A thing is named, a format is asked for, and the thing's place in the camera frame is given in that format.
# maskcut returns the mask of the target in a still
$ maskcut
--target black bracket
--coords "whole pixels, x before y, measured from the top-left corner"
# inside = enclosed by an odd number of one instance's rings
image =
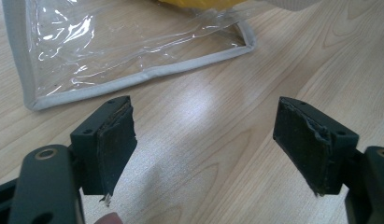
[[[314,193],[349,188],[349,223],[384,223],[384,147],[356,149],[359,136],[313,106],[281,97],[273,138]]]
[[[136,147],[129,96],[112,99],[71,133],[70,147],[38,148],[0,186],[0,223],[84,223],[79,195],[112,195]]]

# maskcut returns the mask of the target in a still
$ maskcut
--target table surface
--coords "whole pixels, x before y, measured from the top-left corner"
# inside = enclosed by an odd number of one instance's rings
[[[322,0],[248,20],[252,53],[40,112],[22,103],[0,1],[0,184],[30,151],[69,145],[106,100],[131,95],[138,146],[112,204],[83,197],[88,223],[347,223],[344,198],[316,197],[272,140],[279,96],[297,98],[384,147],[384,0]]]

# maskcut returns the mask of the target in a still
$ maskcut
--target clear plastic bag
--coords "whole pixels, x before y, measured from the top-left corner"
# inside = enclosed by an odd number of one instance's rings
[[[4,9],[24,102],[42,109],[249,52],[255,40],[242,21],[284,1],[200,10],[155,0],[11,0]]]

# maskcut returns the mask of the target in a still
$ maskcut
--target yellow object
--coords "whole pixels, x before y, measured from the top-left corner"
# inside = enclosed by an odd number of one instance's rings
[[[245,2],[247,0],[159,0],[161,2],[169,3],[178,7],[195,7],[200,9],[215,8],[223,10],[233,7],[238,3]]]

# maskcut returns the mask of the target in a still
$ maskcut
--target black clamp jaw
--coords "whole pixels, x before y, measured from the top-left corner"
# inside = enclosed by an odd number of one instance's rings
[[[384,147],[356,149],[359,136],[305,102],[279,99],[273,138],[314,193],[349,188],[349,223],[384,223]]]
[[[113,195],[136,147],[130,97],[107,101],[70,137],[70,147],[29,153],[20,177],[0,186],[0,223],[84,223],[80,188]]]

